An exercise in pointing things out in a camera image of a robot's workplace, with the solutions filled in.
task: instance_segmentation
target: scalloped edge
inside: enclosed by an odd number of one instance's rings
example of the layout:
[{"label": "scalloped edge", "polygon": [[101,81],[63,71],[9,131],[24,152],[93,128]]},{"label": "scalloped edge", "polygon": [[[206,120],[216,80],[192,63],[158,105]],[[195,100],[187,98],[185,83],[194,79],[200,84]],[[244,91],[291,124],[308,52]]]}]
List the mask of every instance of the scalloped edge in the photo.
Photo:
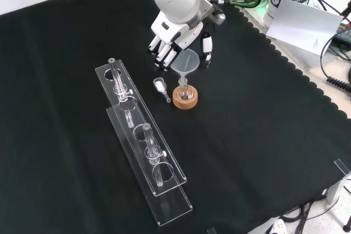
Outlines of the scalloped edge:
[{"label": "scalloped edge", "polygon": [[258,33],[258,35],[260,36],[260,38],[265,38],[265,42],[266,45],[269,45],[271,49],[274,50],[275,53],[277,53],[281,58],[284,59],[285,63],[287,63],[288,67],[290,68],[290,70],[293,70],[295,73],[297,73],[298,75],[302,76],[304,81],[306,82],[307,85],[311,86],[312,88],[316,89],[318,91],[318,96],[321,97],[322,100],[327,100],[329,103],[331,103],[332,107],[336,108],[336,112],[339,116],[341,116],[342,118],[348,120],[348,122],[351,125],[351,116],[350,118],[347,116],[347,113],[344,112],[343,110],[339,109],[339,106],[334,103],[332,101],[332,98],[330,98],[329,96],[325,95],[325,92],[321,89],[318,88],[317,83],[313,82],[310,80],[310,78],[307,75],[303,74],[303,71],[296,68],[297,66],[299,68],[303,69],[302,65],[296,65],[293,62],[289,61],[289,58],[287,56],[285,56],[285,54],[287,54],[288,52],[286,50],[283,50],[281,47],[279,47],[279,45],[277,45],[276,43],[274,43],[274,40],[270,39],[267,37],[267,35],[265,33],[262,32],[262,30],[259,28],[259,26],[257,26],[254,23],[254,18],[249,18],[246,14],[248,14],[249,16],[251,16],[247,11],[245,11],[244,9],[240,8],[240,7],[234,7],[235,9],[237,9],[237,11],[239,12],[239,14],[244,18],[244,20],[246,20],[247,25],[249,27],[252,27],[254,29],[254,31],[256,33]]}]

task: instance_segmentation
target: green cable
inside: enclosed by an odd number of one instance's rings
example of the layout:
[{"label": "green cable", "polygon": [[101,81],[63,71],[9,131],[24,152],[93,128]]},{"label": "green cable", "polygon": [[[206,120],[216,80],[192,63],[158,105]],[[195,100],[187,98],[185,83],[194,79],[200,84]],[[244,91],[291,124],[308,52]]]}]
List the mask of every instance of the green cable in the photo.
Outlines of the green cable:
[{"label": "green cable", "polygon": [[230,4],[243,8],[255,8],[260,4],[261,0],[256,0],[254,3],[240,3],[237,1],[230,1]]}]

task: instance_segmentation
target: robot finger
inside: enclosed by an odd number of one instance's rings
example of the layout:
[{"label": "robot finger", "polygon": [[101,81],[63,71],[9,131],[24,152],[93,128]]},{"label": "robot finger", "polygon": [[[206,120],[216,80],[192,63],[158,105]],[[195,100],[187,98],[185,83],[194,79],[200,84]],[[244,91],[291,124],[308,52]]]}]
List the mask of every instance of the robot finger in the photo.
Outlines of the robot finger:
[{"label": "robot finger", "polygon": [[153,54],[156,54],[158,52],[158,46],[160,46],[160,43],[161,39],[158,36],[155,36],[149,45],[149,51]]},{"label": "robot finger", "polygon": [[166,45],[165,42],[161,41],[160,46],[158,47],[158,52],[157,53],[160,53],[161,50],[165,47],[165,45]]},{"label": "robot finger", "polygon": [[164,48],[160,51],[160,53],[157,55],[155,63],[156,64],[161,64],[164,60],[164,58],[167,56],[171,49],[170,45],[165,45]]},{"label": "robot finger", "polygon": [[167,71],[170,67],[170,65],[172,64],[172,62],[176,59],[177,57],[177,52],[172,49],[171,52],[169,52],[169,54],[167,55],[167,57],[165,58],[165,60],[163,61],[162,67],[165,71]]}]

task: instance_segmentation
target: acrylic test tube rack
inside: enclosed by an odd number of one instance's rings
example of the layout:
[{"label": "acrylic test tube rack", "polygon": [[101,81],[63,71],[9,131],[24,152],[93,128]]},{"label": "acrylic test tube rack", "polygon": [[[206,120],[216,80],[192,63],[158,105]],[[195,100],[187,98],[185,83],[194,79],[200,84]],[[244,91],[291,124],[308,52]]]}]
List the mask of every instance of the acrylic test tube rack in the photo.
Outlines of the acrylic test tube rack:
[{"label": "acrylic test tube rack", "polygon": [[95,69],[112,107],[114,126],[151,212],[162,226],[188,212],[186,177],[121,60]]}]

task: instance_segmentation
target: table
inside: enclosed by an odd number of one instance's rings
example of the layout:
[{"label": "table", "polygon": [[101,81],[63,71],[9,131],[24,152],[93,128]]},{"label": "table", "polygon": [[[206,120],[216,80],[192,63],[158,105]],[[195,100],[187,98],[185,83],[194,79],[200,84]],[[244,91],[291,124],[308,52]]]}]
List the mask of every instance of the table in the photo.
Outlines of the table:
[{"label": "table", "polygon": [[[146,53],[152,0],[52,0],[0,18],[4,233],[247,233],[351,164],[350,121],[236,8],[216,29],[199,103],[169,107]],[[193,48],[199,49],[198,43]],[[94,69],[122,59],[182,167],[192,214],[158,228]],[[164,75],[169,90],[175,73]]]}]

